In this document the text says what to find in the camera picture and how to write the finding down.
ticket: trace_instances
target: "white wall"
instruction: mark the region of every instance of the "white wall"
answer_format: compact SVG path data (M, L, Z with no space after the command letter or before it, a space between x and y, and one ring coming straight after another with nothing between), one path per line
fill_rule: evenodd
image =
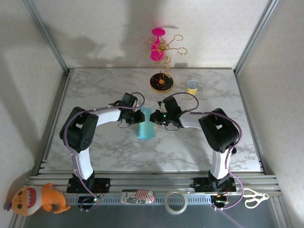
M239 80L263 156L304 227L304 1L281 0Z
M62 70L22 1L0 5L0 202L6 206L41 153ZM11 216L2 207L1 228Z
M171 67L234 67L268 0L34 0L68 67L154 67L141 37L184 40Z

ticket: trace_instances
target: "small yellow cup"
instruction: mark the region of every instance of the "small yellow cup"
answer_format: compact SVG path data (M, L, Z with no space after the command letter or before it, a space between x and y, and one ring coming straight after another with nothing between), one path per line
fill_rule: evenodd
M186 87L186 91L189 94L195 95L197 90L198 90L199 84L197 81L195 80L189 80L187 82L187 87Z

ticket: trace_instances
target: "white scissors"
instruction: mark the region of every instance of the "white scissors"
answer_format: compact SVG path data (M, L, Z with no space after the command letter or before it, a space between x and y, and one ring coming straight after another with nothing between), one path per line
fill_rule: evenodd
M244 189L244 191L245 190L249 190L249 191L254 193L252 195L249 194L249 195L244 195L243 196L244 198L252 198L252 199L245 200L245 206L249 209L256 208L260 204L260 202L269 199L268 194L259 193L259 192L253 191L252 189ZM248 203L251 203L251 202L254 202L254 201L256 201L256 204L254 206L248 206L247 205Z

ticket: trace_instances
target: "roll of tape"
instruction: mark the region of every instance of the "roll of tape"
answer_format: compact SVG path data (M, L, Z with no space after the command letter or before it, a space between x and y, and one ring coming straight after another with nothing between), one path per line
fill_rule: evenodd
M182 197L183 205L182 205L181 209L179 209L179 210L173 210L168 204L169 196L174 193L177 193ZM188 203L186 200L186 196L182 191L180 191L178 189L171 189L170 191L167 192L166 197L165 197L165 208L166 208L167 212L169 212L170 214L179 215L179 214L183 213L186 210L187 205L188 205Z

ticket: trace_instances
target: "orange plush toy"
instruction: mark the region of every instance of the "orange plush toy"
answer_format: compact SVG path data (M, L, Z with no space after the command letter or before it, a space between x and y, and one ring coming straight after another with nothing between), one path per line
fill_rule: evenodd
M65 197L57 190L50 188L51 183L42 188L33 185L26 186L18 191L13 197L11 208L19 215L27 216L34 214L41 206L46 211L52 211L52 204L57 205L54 213L69 210Z

